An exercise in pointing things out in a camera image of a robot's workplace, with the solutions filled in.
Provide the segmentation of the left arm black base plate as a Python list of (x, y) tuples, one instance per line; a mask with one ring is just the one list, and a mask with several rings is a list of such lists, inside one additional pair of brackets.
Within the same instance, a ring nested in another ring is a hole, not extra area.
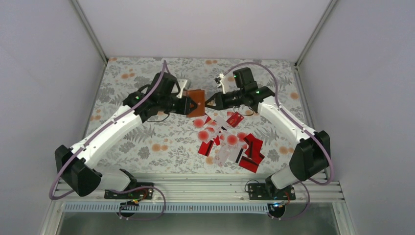
[[(131, 190), (133, 188), (139, 188), (143, 186), (153, 187), (154, 183), (145, 183), (139, 182), (136, 186), (128, 186), (125, 190)], [(124, 199), (124, 200), (151, 200), (153, 197), (153, 189), (152, 188), (143, 188), (143, 189), (136, 189), (132, 192), (128, 193), (116, 193), (110, 190), (105, 190), (104, 198), (105, 199)]]

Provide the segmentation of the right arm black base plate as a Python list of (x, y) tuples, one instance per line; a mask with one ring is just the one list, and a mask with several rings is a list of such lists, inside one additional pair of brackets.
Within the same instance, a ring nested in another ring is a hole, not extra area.
[(250, 200), (287, 201), (296, 199), (295, 190), (292, 185), (286, 186), (283, 189), (277, 189), (266, 183), (248, 183), (247, 191)]

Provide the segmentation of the brown leather card holder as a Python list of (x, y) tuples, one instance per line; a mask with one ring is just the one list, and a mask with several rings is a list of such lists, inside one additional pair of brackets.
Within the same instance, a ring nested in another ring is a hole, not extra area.
[(199, 106), (197, 110), (186, 115), (187, 118), (202, 117), (205, 115), (205, 91), (204, 90), (189, 90), (187, 96), (192, 98)]

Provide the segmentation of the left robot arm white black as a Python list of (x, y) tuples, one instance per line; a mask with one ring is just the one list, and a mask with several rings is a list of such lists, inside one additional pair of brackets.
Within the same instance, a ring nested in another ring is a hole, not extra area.
[(58, 178), (67, 183), (78, 196), (87, 196), (97, 189), (117, 191), (123, 198), (136, 193), (136, 180), (125, 169), (99, 170), (97, 164), (104, 154), (133, 129), (143, 125), (158, 112), (188, 115), (197, 103), (184, 92), (189, 79), (159, 72), (151, 84), (130, 93), (117, 111), (100, 127), (71, 147), (55, 150)]

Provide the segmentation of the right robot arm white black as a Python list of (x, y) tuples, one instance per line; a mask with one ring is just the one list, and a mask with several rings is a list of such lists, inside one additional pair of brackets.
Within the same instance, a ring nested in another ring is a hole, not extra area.
[(265, 193), (270, 199), (280, 200), (295, 183), (311, 180), (318, 172), (329, 168), (333, 171), (330, 157), (330, 137), (327, 132), (316, 132), (286, 110), (278, 101), (276, 92), (268, 87), (259, 87), (250, 68), (233, 71), (236, 91), (228, 91), (223, 83), (224, 74), (215, 82), (222, 91), (215, 93), (205, 106), (214, 110), (225, 110), (245, 105), (274, 126), (280, 128), (296, 144), (287, 166), (267, 177)]

